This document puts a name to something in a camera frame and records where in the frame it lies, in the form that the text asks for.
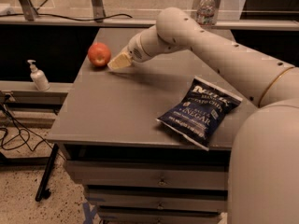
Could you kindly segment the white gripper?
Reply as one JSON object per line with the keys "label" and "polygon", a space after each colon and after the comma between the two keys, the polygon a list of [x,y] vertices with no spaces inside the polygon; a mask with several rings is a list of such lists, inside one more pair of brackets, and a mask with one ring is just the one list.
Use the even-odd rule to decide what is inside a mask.
{"label": "white gripper", "polygon": [[142,63],[150,59],[150,39],[145,35],[135,35],[107,66],[111,70],[117,70],[130,66],[132,61]]}

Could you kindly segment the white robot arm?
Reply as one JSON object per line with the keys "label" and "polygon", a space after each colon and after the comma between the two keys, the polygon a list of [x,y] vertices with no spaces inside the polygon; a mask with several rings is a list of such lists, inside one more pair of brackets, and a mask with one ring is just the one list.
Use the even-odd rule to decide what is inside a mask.
{"label": "white robot arm", "polygon": [[189,49],[257,106],[231,151],[228,224],[299,224],[299,68],[238,45],[169,7],[109,62],[112,69]]}

